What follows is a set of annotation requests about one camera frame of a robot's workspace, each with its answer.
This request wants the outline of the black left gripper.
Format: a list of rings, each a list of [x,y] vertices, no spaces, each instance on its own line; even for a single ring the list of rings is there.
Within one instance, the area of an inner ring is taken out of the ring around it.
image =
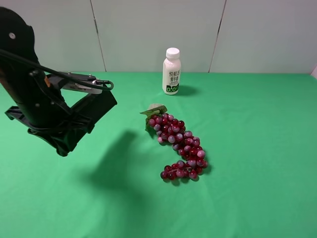
[[[69,107],[60,91],[46,80],[41,70],[4,70],[4,88],[16,103],[5,114],[10,119],[25,120],[28,133],[43,139],[58,154],[69,154],[69,131],[90,133],[97,113],[97,95],[88,94]]]

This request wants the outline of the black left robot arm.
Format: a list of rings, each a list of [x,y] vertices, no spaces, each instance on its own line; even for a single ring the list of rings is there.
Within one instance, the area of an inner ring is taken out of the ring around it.
[[[60,89],[38,68],[34,44],[33,28],[13,10],[1,7],[0,82],[16,103],[6,115],[65,157],[85,134],[83,127],[90,120],[70,108]]]

